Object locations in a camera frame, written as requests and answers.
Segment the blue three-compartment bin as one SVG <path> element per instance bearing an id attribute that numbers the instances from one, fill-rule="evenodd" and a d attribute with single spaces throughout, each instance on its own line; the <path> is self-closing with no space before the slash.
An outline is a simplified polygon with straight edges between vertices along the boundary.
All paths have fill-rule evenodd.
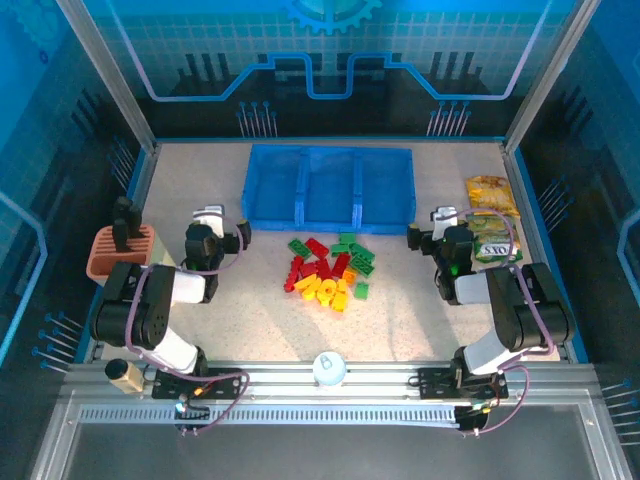
<path id="1" fill-rule="evenodd" d="M 242 211 L 259 230 L 402 235 L 416 215 L 412 152 L 256 144 Z"/>

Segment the green snack bag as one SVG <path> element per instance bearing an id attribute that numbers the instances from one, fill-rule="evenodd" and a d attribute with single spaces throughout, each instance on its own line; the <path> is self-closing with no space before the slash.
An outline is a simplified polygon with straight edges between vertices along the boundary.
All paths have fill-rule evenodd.
<path id="1" fill-rule="evenodd" d="M 523 259 L 523 253 L 515 221 L 506 216 L 513 236 L 504 221 L 496 215 L 474 215 L 466 217 L 468 228 L 474 235 L 474 256 L 481 263 L 514 263 Z"/>

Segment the yellow snack bag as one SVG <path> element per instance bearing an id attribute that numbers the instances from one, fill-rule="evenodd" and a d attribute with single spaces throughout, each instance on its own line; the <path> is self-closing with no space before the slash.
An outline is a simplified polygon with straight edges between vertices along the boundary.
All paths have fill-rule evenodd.
<path id="1" fill-rule="evenodd" d="M 520 217 L 510 184 L 505 177 L 471 177 L 466 180 L 466 188 L 472 208 L 488 208 L 507 216 Z"/>

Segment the pink cream knife block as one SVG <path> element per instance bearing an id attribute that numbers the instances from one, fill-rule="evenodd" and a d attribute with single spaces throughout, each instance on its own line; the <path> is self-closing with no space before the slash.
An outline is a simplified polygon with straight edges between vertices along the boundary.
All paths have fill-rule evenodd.
<path id="1" fill-rule="evenodd" d="M 156 230 L 142 224 L 142 238 L 127 240 L 127 251 L 118 252 L 113 240 L 112 227 L 102 228 L 95 236 L 86 265 L 86 274 L 97 285 L 104 286 L 115 264 L 119 261 L 140 265 L 153 263 L 175 266 L 176 263 L 166 249 Z"/>

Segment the beige cylinder with black cap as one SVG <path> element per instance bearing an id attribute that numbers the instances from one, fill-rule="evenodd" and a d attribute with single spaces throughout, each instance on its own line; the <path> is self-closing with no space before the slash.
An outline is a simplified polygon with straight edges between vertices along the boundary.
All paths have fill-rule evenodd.
<path id="1" fill-rule="evenodd" d="M 144 377 L 142 371 L 132 362 L 124 359 L 112 359 L 104 368 L 108 380 L 125 394 L 142 393 Z"/>

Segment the white round dome knob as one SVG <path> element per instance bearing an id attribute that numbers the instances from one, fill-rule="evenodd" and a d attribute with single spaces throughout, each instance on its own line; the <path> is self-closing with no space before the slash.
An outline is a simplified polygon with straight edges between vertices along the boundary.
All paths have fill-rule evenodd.
<path id="1" fill-rule="evenodd" d="M 314 380 L 320 387 L 337 387 L 346 376 L 347 364 L 339 353 L 326 351 L 314 359 L 312 371 Z"/>

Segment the aluminium side rail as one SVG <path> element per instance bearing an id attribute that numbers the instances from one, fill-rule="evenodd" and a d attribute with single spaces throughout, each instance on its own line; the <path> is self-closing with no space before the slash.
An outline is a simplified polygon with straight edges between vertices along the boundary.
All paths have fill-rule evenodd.
<path id="1" fill-rule="evenodd" d="M 526 238 L 529 254 L 533 261 L 544 262 L 549 267 L 563 300 L 569 311 L 573 313 L 524 159 L 519 150 L 514 153 L 508 153 L 504 149 L 503 160 L 511 189 L 521 214 L 522 232 Z"/>
<path id="2" fill-rule="evenodd" d="M 161 147 L 158 147 L 158 150 L 153 155 L 140 151 L 136 160 L 136 165 L 126 196 L 141 209 L 144 209 L 144 205 L 146 203 L 146 198 L 148 196 L 148 191 L 159 159 L 160 151 Z M 94 359 L 95 341 L 90 335 L 90 321 L 99 303 L 101 293 L 102 287 L 98 286 L 89 306 L 85 326 L 74 357 L 74 362 L 76 364 L 90 363 Z"/>

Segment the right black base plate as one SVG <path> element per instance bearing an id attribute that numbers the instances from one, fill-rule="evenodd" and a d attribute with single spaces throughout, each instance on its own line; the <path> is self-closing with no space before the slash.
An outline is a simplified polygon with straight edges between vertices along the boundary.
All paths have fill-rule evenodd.
<path id="1" fill-rule="evenodd" d="M 472 375 L 450 368 L 420 368 L 408 385 L 419 390 L 422 400 L 491 400 L 509 396 L 503 375 Z"/>

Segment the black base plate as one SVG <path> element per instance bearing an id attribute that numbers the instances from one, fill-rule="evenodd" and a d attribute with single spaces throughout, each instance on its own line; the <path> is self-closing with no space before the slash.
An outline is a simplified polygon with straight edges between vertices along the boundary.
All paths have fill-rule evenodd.
<path id="1" fill-rule="evenodd" d="M 450 368 L 420 368 L 408 385 L 419 390 L 422 400 L 491 400 L 509 396 L 503 375 L 472 375 Z"/>
<path id="2" fill-rule="evenodd" d="M 178 400 L 180 396 L 186 396 L 189 400 L 234 400 L 242 384 L 241 376 L 219 380 L 209 386 L 208 382 L 189 381 L 158 371 L 151 396 L 159 400 Z"/>

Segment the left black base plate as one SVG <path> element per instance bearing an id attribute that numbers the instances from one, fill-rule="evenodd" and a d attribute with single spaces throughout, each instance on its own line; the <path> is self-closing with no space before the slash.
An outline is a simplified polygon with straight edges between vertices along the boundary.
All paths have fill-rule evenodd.
<path id="1" fill-rule="evenodd" d="M 158 371 L 151 396 L 159 400 L 178 400 L 180 396 L 186 396 L 189 400 L 234 400 L 242 384 L 241 376 L 219 380 L 209 386 L 208 382 L 189 381 Z"/>

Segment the aluminium cross rail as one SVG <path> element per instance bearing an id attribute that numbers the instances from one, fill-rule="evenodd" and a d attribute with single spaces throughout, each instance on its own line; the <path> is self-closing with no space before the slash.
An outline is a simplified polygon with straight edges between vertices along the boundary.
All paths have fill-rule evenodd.
<path id="1" fill-rule="evenodd" d="M 246 404 L 382 404 L 401 405 L 420 401 L 419 391 L 408 385 L 421 367 L 407 362 L 355 362 L 341 385 L 316 385 L 309 362 L 216 362 L 216 367 L 236 367 L 250 376 L 242 401 Z M 526 362 L 530 385 L 524 404 L 565 405 L 602 396 L 596 372 L 590 364 L 557 361 Z M 141 403 L 151 399 L 151 389 L 127 395 L 111 385 L 104 364 L 77 365 L 64 377 L 58 399 L 76 403 Z"/>

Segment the black connector bracket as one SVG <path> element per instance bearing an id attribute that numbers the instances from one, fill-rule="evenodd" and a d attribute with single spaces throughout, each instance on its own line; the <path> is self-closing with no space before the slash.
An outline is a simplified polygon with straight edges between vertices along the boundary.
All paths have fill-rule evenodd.
<path id="1" fill-rule="evenodd" d="M 454 416 L 458 430 L 463 434 L 475 435 L 486 427 L 491 410 L 490 406 L 484 405 L 456 406 Z"/>
<path id="2" fill-rule="evenodd" d="M 187 434 L 198 435 L 198 431 L 205 426 L 205 421 L 210 419 L 208 407 L 194 406 L 190 403 L 177 403 L 175 405 L 174 427 L 182 437 Z"/>

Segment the aluminium upright post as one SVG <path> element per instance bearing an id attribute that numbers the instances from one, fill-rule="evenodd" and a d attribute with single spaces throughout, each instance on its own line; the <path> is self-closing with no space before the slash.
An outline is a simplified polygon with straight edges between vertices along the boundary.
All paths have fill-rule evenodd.
<path id="1" fill-rule="evenodd" d="M 82 0 L 56 0 L 136 140 L 146 154 L 156 151 L 156 138 L 124 75 Z"/>
<path id="2" fill-rule="evenodd" d="M 540 71 L 520 105 L 506 134 L 505 153 L 512 156 L 520 146 L 544 101 L 560 74 L 565 69 L 578 42 L 582 38 L 601 0 L 576 0 L 573 10 L 564 24 L 552 55 Z"/>

